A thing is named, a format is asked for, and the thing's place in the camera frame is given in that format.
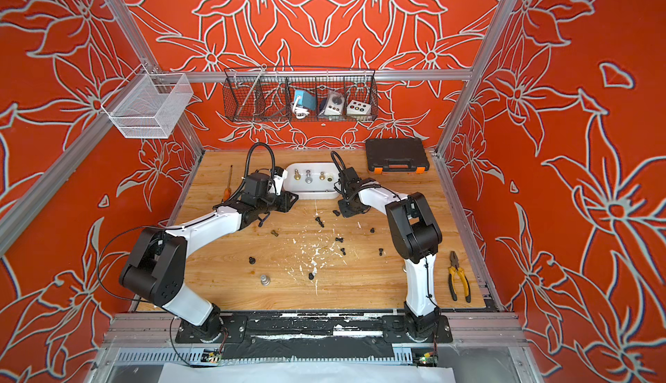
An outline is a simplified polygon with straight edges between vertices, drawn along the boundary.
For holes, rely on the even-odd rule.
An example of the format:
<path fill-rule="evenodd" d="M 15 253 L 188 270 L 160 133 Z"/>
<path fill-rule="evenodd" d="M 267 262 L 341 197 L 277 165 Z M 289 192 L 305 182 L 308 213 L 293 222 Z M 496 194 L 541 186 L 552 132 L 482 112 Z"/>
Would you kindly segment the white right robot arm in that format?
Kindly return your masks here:
<path fill-rule="evenodd" d="M 372 178 L 360 178 L 338 152 L 331 152 L 338 170 L 339 211 L 351 218 L 375 209 L 383 213 L 394 248 L 405 263 L 407 296 L 404 302 L 407 334 L 413 341 L 437 336 L 441 309 L 435 297 L 434 265 L 442 232 L 426 197 L 402 194 Z"/>

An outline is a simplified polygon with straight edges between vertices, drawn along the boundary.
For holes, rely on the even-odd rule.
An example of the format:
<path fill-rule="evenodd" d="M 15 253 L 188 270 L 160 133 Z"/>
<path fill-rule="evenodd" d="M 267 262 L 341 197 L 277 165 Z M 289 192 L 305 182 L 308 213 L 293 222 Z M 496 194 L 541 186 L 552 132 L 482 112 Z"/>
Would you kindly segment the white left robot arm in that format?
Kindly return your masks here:
<path fill-rule="evenodd" d="M 215 341 L 223 334 L 220 308 L 185 284 L 189 256 L 256 223 L 259 227 L 274 212 L 287 213 L 298 195 L 283 189 L 288 171 L 276 165 L 266 143 L 251 146 L 241 183 L 229 199 L 191 222 L 159 228 L 138 228 L 135 246 L 119 276 L 119 284 L 139 297 L 180 317 L 201 341 Z"/>

